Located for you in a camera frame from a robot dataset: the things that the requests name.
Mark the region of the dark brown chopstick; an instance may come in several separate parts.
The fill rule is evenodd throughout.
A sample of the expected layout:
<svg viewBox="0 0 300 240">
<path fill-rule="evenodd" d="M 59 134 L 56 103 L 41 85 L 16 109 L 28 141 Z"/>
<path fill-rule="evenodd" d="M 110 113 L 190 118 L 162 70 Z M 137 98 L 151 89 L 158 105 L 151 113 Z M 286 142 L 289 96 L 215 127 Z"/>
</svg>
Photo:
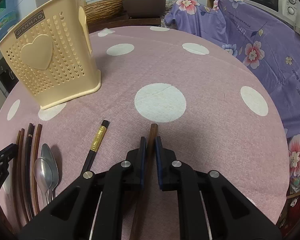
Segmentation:
<svg viewBox="0 0 300 240">
<path fill-rule="evenodd" d="M 30 160 L 31 160 L 31 148 L 32 140 L 34 133 L 34 125 L 29 123 L 28 130 L 26 133 L 26 142 L 25 142 L 25 190 L 26 190 L 26 207 L 29 214 L 29 220 L 34 217 L 34 210 L 32 207 L 32 198 L 31 198 L 31 182 L 30 182 Z"/>
</svg>

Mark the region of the thin brown chopstick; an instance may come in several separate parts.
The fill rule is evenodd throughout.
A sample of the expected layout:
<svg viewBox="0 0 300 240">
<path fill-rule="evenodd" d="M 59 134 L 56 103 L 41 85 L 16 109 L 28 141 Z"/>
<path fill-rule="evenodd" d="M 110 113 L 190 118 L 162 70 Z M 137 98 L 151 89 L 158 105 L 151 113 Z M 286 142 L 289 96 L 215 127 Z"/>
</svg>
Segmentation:
<svg viewBox="0 0 300 240">
<path fill-rule="evenodd" d="M 24 182 L 24 176 L 23 176 L 23 163 L 22 163 L 22 155 L 23 155 L 23 140 L 24 140 L 24 133 L 25 129 L 20 130 L 20 137 L 18 142 L 18 162 L 17 162 L 17 178 L 18 178 L 18 188 L 19 188 L 19 199 L 20 199 L 20 205 L 21 205 L 21 211 L 23 215 L 23 219 L 26 223 L 29 222 L 29 216 L 27 213 L 27 208 L 24 202 L 24 191 L 23 191 L 23 182 Z"/>
</svg>

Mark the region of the brown wooden chopstick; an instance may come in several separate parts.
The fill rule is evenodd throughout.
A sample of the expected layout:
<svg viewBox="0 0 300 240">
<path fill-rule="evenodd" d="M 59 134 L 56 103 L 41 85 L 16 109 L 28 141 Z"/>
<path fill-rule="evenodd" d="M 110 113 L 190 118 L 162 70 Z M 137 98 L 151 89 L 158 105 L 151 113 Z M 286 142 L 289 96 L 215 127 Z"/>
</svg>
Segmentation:
<svg viewBox="0 0 300 240">
<path fill-rule="evenodd" d="M 158 134 L 158 125 L 151 124 L 151 129 L 148 136 L 148 145 L 146 148 L 145 155 L 145 176 L 144 176 L 144 187 L 142 193 L 140 194 L 140 198 L 136 204 L 134 218 L 132 223 L 132 228 L 130 231 L 130 240 L 141 239 L 141 233 L 143 230 L 143 224 L 145 221 L 145 216 L 147 213 L 148 202 L 149 202 L 149 194 L 151 191 L 151 177 L 153 170 L 153 145 L 155 142 L 155 138 Z"/>
</svg>

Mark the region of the steel spoon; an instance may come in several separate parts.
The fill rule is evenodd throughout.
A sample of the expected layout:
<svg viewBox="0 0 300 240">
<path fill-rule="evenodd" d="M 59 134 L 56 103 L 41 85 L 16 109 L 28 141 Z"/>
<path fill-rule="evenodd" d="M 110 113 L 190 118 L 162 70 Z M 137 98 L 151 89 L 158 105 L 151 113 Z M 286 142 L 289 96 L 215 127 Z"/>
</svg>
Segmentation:
<svg viewBox="0 0 300 240">
<path fill-rule="evenodd" d="M 51 167 L 52 184 L 51 184 L 51 189 L 50 189 L 50 193 L 49 193 L 49 201 L 52 201 L 56 196 L 55 189 L 59 184 L 59 171 L 58 171 L 57 162 L 47 144 L 42 145 L 42 150 L 41 150 L 40 156 L 41 156 L 41 158 L 45 159 Z"/>
<path fill-rule="evenodd" d="M 52 171 L 46 160 L 38 158 L 34 162 L 34 176 L 42 193 L 44 206 L 47 206 L 49 203 L 49 193 L 52 184 Z"/>
</svg>

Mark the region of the black gold-banded chopstick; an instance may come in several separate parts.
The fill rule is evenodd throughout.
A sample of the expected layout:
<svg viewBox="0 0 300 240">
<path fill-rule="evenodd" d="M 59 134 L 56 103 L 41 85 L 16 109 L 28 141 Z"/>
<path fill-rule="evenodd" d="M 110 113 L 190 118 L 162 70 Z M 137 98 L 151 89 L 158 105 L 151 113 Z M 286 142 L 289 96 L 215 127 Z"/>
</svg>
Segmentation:
<svg viewBox="0 0 300 240">
<path fill-rule="evenodd" d="M 101 126 L 99 127 L 93 142 L 90 146 L 89 153 L 85 159 L 83 168 L 81 170 L 81 175 L 83 175 L 85 172 L 90 171 L 92 164 L 94 162 L 94 159 L 96 157 L 96 154 L 98 152 L 98 149 L 100 147 L 100 144 L 104 138 L 104 135 L 108 129 L 110 122 L 108 120 L 103 120 Z"/>
</svg>

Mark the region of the pink polka dot tablecloth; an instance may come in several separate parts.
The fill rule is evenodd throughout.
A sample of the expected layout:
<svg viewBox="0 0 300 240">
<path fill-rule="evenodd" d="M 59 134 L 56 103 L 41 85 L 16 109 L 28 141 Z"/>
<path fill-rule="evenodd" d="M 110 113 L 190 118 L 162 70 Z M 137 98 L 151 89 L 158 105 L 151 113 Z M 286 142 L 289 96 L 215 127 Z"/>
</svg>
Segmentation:
<svg viewBox="0 0 300 240">
<path fill-rule="evenodd" d="M 102 87 L 56 106 L 43 124 L 43 141 L 61 151 L 60 189 L 79 173 L 102 120 L 110 126 L 95 171 L 118 161 L 156 122 L 178 159 L 218 170 L 277 220 L 288 187 L 285 134 L 270 96 L 243 64 L 176 30 L 123 27 L 94 34 L 91 43 Z"/>
</svg>

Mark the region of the cream plastic utensil holder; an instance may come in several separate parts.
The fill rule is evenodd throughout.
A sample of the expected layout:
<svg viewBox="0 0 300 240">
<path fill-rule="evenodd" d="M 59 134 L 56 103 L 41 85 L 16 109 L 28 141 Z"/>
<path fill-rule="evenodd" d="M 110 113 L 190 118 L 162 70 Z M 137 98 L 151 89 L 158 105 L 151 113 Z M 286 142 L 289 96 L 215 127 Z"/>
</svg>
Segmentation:
<svg viewBox="0 0 300 240">
<path fill-rule="evenodd" d="M 50 0 L 17 23 L 0 51 L 41 109 L 101 88 L 84 0 Z"/>
</svg>

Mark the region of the dark wooden counter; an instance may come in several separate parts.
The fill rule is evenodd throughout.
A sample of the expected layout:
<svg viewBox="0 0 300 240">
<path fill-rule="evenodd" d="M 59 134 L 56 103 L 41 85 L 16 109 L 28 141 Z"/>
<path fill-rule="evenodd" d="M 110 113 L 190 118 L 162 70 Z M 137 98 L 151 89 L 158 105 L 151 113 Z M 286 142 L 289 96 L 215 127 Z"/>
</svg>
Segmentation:
<svg viewBox="0 0 300 240">
<path fill-rule="evenodd" d="M 101 31 L 104 28 L 117 28 L 126 26 L 161 26 L 161 18 L 129 18 L 127 14 L 120 17 L 111 18 L 107 21 L 88 23 L 89 33 L 94 33 L 96 31 Z"/>
</svg>

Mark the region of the purple floral cloth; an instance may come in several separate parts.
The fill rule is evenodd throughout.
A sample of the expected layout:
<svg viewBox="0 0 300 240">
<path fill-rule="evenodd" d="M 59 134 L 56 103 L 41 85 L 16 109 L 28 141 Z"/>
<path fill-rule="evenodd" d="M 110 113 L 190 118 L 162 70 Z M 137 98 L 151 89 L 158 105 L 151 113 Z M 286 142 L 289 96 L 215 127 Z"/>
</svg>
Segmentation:
<svg viewBox="0 0 300 240">
<path fill-rule="evenodd" d="M 271 14 L 239 0 L 206 7 L 177 0 L 166 25 L 202 37 L 241 61 L 273 100 L 288 140 L 290 176 L 300 176 L 300 35 Z"/>
</svg>

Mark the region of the woven brown basin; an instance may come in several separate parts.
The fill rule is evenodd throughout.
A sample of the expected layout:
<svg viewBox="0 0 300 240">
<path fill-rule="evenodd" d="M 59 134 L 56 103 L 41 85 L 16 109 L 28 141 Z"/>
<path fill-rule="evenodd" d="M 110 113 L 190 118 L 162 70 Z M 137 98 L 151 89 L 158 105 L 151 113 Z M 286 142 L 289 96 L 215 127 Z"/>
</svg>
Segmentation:
<svg viewBox="0 0 300 240">
<path fill-rule="evenodd" d="M 123 12 L 123 4 L 122 0 L 101 0 L 86 3 L 84 9 L 87 24 L 92 25 L 121 15 Z"/>
</svg>

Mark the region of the white brown rice cooker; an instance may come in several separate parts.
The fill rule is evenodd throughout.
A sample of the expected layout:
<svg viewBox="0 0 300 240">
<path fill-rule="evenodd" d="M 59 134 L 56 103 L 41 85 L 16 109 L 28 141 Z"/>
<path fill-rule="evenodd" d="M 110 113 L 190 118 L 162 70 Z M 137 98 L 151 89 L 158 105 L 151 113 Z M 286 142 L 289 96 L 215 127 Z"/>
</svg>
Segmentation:
<svg viewBox="0 0 300 240">
<path fill-rule="evenodd" d="M 164 14 L 166 0 L 122 0 L 122 4 L 131 18 L 156 18 Z"/>
</svg>

